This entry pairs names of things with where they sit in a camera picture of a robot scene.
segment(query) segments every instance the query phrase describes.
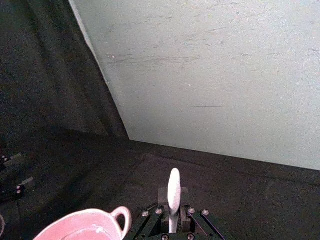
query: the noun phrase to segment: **black fabric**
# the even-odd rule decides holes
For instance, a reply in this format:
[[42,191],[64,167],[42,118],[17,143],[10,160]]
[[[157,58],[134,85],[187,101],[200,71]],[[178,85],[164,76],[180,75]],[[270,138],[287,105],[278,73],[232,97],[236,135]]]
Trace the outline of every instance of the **black fabric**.
[[6,152],[25,160],[1,179],[14,185],[33,176],[35,184],[25,198],[0,205],[6,240],[31,240],[53,221],[87,208],[127,206],[134,223],[157,202],[172,168],[180,170],[190,204],[208,208],[236,239],[320,236],[319,171],[57,128],[37,131]]
[[14,129],[8,131],[8,121],[0,122],[7,137],[20,129],[28,132],[32,124],[16,120],[27,111],[37,127],[49,124],[128,139],[67,0],[2,1],[0,22],[1,90],[21,93],[28,103],[24,111],[17,112],[17,106],[23,104],[21,97],[1,94],[5,112],[17,113],[10,116],[17,123]]

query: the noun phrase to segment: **bowl handle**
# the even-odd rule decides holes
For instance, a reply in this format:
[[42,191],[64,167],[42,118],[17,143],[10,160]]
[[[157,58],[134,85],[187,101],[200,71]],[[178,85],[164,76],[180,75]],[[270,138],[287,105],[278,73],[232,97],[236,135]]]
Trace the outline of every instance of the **bowl handle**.
[[131,218],[131,213],[129,209],[126,208],[125,206],[120,206],[110,214],[116,220],[117,220],[117,217],[119,217],[120,215],[124,216],[125,223],[124,223],[124,228],[121,231],[121,240],[124,239],[127,233],[129,232],[132,224],[132,218]]

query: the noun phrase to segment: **white wall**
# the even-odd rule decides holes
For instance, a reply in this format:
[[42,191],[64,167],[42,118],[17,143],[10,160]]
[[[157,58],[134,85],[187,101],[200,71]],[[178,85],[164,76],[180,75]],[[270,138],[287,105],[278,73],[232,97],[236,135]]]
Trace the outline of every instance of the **white wall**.
[[71,1],[131,140],[320,170],[320,1]]

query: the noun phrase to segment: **pink ceramic bowl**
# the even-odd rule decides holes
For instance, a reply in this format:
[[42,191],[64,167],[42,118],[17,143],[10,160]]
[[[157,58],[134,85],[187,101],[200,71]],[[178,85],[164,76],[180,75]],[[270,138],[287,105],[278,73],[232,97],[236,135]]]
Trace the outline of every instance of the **pink ceramic bowl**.
[[[124,215],[123,230],[117,217]],[[46,227],[34,240],[122,240],[132,224],[131,213],[124,206],[112,213],[87,209],[71,213]]]

